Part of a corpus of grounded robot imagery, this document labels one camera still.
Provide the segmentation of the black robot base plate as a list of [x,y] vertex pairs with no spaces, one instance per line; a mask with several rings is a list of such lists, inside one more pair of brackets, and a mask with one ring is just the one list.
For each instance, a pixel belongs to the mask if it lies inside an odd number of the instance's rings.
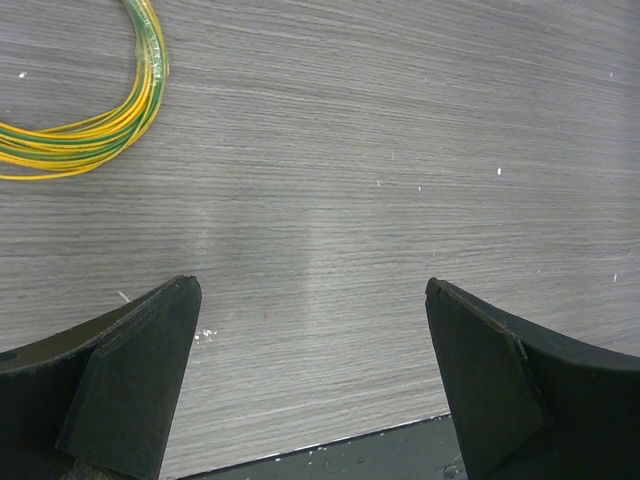
[[194,474],[210,480],[466,479],[450,415]]

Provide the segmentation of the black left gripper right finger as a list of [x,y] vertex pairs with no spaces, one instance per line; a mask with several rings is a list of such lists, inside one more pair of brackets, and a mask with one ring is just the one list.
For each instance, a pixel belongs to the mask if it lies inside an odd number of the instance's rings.
[[436,278],[425,307],[469,478],[638,478],[638,357]]

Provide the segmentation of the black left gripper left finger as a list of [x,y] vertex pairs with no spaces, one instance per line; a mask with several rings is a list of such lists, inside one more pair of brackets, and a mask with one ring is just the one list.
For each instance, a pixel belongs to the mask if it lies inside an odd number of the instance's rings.
[[2,478],[61,479],[80,465],[158,478],[201,300],[197,279],[179,275],[2,352]]

